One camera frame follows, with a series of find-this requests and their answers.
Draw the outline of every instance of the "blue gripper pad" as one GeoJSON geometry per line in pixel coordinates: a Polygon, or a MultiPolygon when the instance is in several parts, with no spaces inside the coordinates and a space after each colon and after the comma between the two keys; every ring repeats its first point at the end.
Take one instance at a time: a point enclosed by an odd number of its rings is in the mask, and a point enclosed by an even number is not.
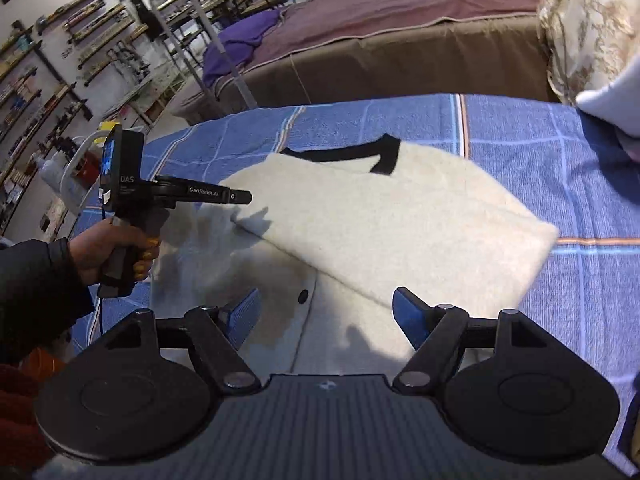
{"type": "Polygon", "coordinates": [[[262,303],[257,288],[236,306],[225,306],[221,309],[218,319],[222,322],[222,331],[233,348],[238,350],[249,337],[260,319],[261,310],[262,303]]]}
{"type": "Polygon", "coordinates": [[[404,332],[409,343],[415,350],[420,348],[420,345],[429,336],[422,310],[412,303],[399,289],[396,289],[394,291],[392,311],[396,323],[404,332]]]}

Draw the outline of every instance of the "metal pole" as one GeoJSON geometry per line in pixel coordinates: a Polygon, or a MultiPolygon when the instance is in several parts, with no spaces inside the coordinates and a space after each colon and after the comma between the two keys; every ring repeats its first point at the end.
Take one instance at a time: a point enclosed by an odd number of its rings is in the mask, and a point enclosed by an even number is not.
{"type": "Polygon", "coordinates": [[[226,52],[225,46],[223,45],[222,41],[220,41],[220,38],[218,37],[216,30],[213,28],[213,25],[211,25],[211,22],[207,18],[207,14],[204,12],[204,9],[202,9],[202,6],[200,5],[199,0],[190,0],[190,1],[193,5],[194,10],[196,11],[196,14],[202,21],[202,26],[205,28],[205,30],[207,31],[207,34],[211,38],[211,41],[213,41],[220,55],[228,63],[229,68],[231,69],[231,74],[234,77],[234,82],[236,83],[236,86],[238,87],[238,91],[240,92],[240,95],[244,99],[244,102],[246,103],[247,107],[249,109],[257,108],[258,103],[256,102],[254,95],[249,90],[249,87],[247,86],[244,78],[238,72],[238,68],[236,67],[235,63],[232,61],[231,57],[226,52]]]}
{"type": "Polygon", "coordinates": [[[175,37],[175,34],[171,30],[171,27],[169,27],[168,23],[164,19],[164,16],[158,10],[158,6],[156,6],[155,0],[149,0],[149,3],[151,4],[151,10],[155,14],[156,18],[158,18],[158,21],[160,22],[160,26],[162,27],[162,30],[164,30],[164,33],[167,35],[167,38],[169,38],[171,40],[171,42],[174,44],[175,53],[180,57],[180,60],[187,66],[187,70],[189,70],[191,75],[193,75],[193,77],[196,79],[196,82],[198,83],[198,85],[200,86],[200,88],[202,89],[204,94],[206,96],[214,98],[214,96],[209,91],[207,86],[203,83],[203,81],[200,78],[200,76],[198,76],[198,73],[195,71],[193,66],[191,66],[189,61],[187,61],[187,58],[184,55],[184,52],[182,51],[182,47],[180,46],[180,41],[178,41],[178,39],[175,37]]]}
{"type": "MultiPolygon", "coordinates": [[[[13,23],[13,25],[17,25],[17,28],[21,31],[21,33],[23,33],[25,35],[25,37],[27,38],[27,40],[29,41],[29,43],[33,43],[33,38],[31,37],[31,33],[24,28],[24,25],[22,24],[22,22],[20,20],[18,20],[17,22],[13,23]]],[[[60,75],[60,72],[58,72],[58,70],[56,70],[56,68],[50,63],[49,58],[47,56],[45,56],[44,52],[41,50],[41,46],[37,45],[34,49],[34,53],[36,56],[38,56],[41,60],[41,62],[44,63],[44,66],[47,67],[47,69],[49,70],[49,72],[51,72],[51,75],[53,77],[55,77],[59,83],[64,83],[67,86],[70,86],[66,80],[60,75]]],[[[71,89],[69,91],[69,94],[71,95],[71,97],[73,99],[75,99],[78,102],[82,102],[82,99],[78,97],[78,94],[76,94],[76,92],[71,89]]],[[[90,121],[92,119],[92,117],[94,116],[94,113],[89,110],[89,107],[83,103],[82,104],[82,114],[84,115],[84,118],[87,121],[90,121]]]]}

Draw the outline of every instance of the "bed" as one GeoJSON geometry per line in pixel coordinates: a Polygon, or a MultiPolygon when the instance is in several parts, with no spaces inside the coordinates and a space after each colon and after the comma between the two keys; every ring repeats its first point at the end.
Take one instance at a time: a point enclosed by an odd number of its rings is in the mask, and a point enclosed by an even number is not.
{"type": "MultiPolygon", "coordinates": [[[[282,107],[460,92],[556,102],[538,39],[540,0],[313,0],[284,10],[242,74],[258,104],[282,107]]],[[[219,78],[170,105],[190,124],[246,109],[219,78]]]]}
{"type": "MultiPolygon", "coordinates": [[[[560,104],[460,94],[259,109],[151,142],[142,175],[215,183],[284,147],[344,147],[385,133],[469,158],[560,229],[520,308],[615,386],[620,420],[606,456],[635,471],[618,446],[635,424],[626,414],[640,370],[640,175],[607,123],[560,104]]],[[[75,234],[100,218],[95,198],[75,234]]],[[[105,302],[105,326],[153,308],[150,298],[150,285],[141,283],[130,298],[105,302]]],[[[73,328],[77,351],[95,326],[88,316],[73,328]]]]}

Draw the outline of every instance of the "white pillow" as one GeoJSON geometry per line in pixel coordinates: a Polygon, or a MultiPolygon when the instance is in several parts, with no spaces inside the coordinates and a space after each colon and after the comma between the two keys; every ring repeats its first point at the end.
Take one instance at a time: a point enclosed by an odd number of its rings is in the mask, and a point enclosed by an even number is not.
{"type": "Polygon", "coordinates": [[[640,51],[611,83],[580,92],[575,104],[583,112],[640,139],[640,51]]]}

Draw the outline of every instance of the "purple blanket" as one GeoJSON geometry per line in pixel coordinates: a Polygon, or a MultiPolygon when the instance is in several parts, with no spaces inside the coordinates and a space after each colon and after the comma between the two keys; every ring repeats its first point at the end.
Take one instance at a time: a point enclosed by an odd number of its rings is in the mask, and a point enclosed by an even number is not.
{"type": "MultiPolygon", "coordinates": [[[[218,37],[236,66],[249,61],[254,56],[254,50],[262,43],[264,33],[278,22],[279,16],[279,10],[264,10],[240,20],[220,32],[218,37]]],[[[204,54],[204,74],[202,77],[204,84],[210,88],[216,79],[230,72],[231,67],[223,59],[216,46],[210,43],[204,54]]]]}

